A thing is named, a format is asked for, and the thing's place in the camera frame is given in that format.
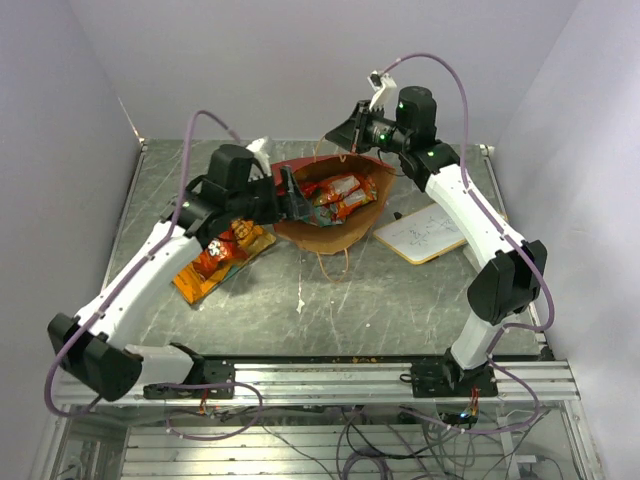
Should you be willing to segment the red paper bag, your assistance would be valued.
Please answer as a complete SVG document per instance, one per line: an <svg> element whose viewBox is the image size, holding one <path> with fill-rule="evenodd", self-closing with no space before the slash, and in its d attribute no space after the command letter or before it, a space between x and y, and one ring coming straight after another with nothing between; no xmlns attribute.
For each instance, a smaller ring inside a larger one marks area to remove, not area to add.
<svg viewBox="0 0 640 480"><path fill-rule="evenodd" d="M279 191L279 169L289 167L311 212L300 220L284 220L275 232L318 259L342 253L361 240L381 215L397 172L379 158L339 152L300 157L272 167Z"/></svg>

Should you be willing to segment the red cheetos bag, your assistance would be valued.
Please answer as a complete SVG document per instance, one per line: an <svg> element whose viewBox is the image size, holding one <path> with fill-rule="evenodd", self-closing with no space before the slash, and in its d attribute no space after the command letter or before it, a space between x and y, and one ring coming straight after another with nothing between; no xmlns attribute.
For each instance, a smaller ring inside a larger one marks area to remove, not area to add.
<svg viewBox="0 0 640 480"><path fill-rule="evenodd" d="M358 190L362 190L364 198L369 201L377 199L376 186L371 177L357 173L338 174L318 182L306 182L301 189L314 206L344 200Z"/></svg>

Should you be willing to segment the orange honey dijon chip bag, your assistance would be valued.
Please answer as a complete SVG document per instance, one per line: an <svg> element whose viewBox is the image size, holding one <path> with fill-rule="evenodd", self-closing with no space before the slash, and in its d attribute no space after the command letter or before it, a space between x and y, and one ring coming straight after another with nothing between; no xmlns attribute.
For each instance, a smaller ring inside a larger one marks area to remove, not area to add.
<svg viewBox="0 0 640 480"><path fill-rule="evenodd" d="M276 237L272 233L270 234L274 237L274 242L269 247L271 247L276 241ZM202 299L204 299L212 291L218 288L222 283L229 280L234 274L238 273L242 268L244 268L247 264L249 264L254 258L250 259L243 265L227 267L226 269L223 270L225 275L221 275L218 278L210 279L207 281L202 280L199 277L199 275L195 272L192 266L192 262L194 261L193 260L183 270L181 270L178 275L174 277L173 284L176 286L176 288L181 293L183 298L190 305L194 305L199 301L201 301Z"/></svg>

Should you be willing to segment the red doritos bag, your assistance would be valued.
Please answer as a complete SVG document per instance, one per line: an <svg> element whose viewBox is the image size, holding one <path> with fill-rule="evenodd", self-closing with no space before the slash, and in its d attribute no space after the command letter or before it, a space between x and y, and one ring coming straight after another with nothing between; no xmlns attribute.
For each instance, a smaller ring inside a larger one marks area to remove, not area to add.
<svg viewBox="0 0 640 480"><path fill-rule="evenodd" d="M274 242L274 237L253 221L235 220L231 227L214 238L192 262L202 280L225 275L227 267L243 265Z"/></svg>

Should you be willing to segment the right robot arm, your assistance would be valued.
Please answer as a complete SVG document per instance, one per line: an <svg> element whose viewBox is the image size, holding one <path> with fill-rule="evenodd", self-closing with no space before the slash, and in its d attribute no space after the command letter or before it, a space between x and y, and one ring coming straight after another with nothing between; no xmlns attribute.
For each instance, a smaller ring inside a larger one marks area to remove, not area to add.
<svg viewBox="0 0 640 480"><path fill-rule="evenodd" d="M401 89L395 117L363 100L325 138L351 153L371 149L398 156L402 172L449 215L475 254L480 270L467 289L471 313L446 351L440 373L450 394L465 394L487 366L507 319L538 298L547 249L515 231L477 190L462 151L437 137L437 103L419 86Z"/></svg>

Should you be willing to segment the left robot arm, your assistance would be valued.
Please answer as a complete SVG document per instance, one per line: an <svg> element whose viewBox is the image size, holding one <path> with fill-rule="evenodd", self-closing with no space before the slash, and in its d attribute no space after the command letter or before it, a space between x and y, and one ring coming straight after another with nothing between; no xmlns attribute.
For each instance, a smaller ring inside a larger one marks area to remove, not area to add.
<svg viewBox="0 0 640 480"><path fill-rule="evenodd" d="M151 297L171 283L236 220L275 225L311 211L293 169L274 171L260 142L224 144L205 174L183 182L177 198L117 277L75 315L58 313L47 333L63 369L99 399L113 402L135 385L168 383L182 397L203 387L194 354L169 345L138 353L132 328Z"/></svg>

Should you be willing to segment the orange cheetos snack bag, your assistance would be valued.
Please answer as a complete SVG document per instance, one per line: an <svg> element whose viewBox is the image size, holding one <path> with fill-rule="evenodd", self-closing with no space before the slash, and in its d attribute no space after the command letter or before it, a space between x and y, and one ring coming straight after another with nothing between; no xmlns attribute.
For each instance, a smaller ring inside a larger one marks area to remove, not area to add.
<svg viewBox="0 0 640 480"><path fill-rule="evenodd" d="M375 189L359 188L330 205L336 217L344 222L355 210L376 200L377 191Z"/></svg>

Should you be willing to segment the teal snack packet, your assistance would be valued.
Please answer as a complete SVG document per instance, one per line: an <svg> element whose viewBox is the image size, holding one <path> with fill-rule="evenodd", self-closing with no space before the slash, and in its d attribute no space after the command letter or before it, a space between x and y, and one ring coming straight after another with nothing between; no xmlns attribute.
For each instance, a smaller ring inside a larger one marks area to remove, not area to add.
<svg viewBox="0 0 640 480"><path fill-rule="evenodd" d="M309 211L301 216L299 221L322 228L341 225L343 223L342 220L336 217L330 204L315 205L311 202L309 206Z"/></svg>

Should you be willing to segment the small whiteboard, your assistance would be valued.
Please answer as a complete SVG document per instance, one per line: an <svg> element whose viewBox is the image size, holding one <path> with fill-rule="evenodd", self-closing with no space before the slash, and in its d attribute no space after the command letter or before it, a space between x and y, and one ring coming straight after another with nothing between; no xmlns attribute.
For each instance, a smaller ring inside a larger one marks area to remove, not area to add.
<svg viewBox="0 0 640 480"><path fill-rule="evenodd" d="M462 232L437 203L374 231L374 237L412 265L421 265L466 243Z"/></svg>

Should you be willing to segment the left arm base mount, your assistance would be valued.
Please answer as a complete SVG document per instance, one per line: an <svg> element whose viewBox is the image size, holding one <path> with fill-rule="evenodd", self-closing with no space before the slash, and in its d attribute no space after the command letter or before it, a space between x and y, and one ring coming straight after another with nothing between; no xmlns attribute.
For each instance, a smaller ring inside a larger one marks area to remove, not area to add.
<svg viewBox="0 0 640 480"><path fill-rule="evenodd" d="M186 399L231 399L236 371L228 360L203 357L197 360L186 379L179 387L151 384L143 387L143 397L147 400ZM185 388L185 385L222 384L222 387Z"/></svg>

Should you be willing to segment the aluminium rail frame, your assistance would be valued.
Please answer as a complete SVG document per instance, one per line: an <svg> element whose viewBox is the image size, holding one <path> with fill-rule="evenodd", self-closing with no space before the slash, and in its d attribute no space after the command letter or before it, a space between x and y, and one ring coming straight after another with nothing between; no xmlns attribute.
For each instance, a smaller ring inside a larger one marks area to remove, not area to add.
<svg viewBox="0 0 640 480"><path fill-rule="evenodd" d="M509 358L496 397L415 398L418 358L220 358L231 399L147 400L138 386L81 409L63 378L36 479L601 479L565 361Z"/></svg>

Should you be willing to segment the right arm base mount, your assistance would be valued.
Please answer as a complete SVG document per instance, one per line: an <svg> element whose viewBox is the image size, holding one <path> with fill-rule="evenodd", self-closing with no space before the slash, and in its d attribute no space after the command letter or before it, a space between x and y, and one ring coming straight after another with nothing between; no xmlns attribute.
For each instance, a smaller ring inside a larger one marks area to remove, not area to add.
<svg viewBox="0 0 640 480"><path fill-rule="evenodd" d="M427 356L413 362L399 379L412 388L415 398L496 397L498 387L494 369L484 363L464 370L448 356Z"/></svg>

